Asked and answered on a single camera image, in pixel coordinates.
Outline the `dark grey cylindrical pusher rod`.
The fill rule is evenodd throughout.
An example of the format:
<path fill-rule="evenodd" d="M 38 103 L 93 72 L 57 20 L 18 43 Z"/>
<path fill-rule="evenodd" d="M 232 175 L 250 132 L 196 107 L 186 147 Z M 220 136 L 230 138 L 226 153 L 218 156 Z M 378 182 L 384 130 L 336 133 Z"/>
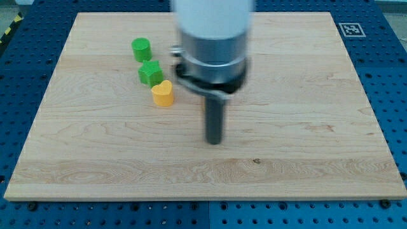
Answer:
<path fill-rule="evenodd" d="M 205 98 L 205 139 L 209 144 L 220 144 L 223 138 L 224 104 L 211 97 Z"/>

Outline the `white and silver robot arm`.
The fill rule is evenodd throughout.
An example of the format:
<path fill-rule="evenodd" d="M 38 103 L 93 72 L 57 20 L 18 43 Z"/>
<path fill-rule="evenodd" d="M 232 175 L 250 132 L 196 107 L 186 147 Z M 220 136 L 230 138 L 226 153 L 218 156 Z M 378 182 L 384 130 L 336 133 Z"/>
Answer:
<path fill-rule="evenodd" d="M 179 44 L 177 82 L 204 98 L 205 140 L 223 138 L 224 107 L 245 83 L 254 1 L 173 0 Z"/>

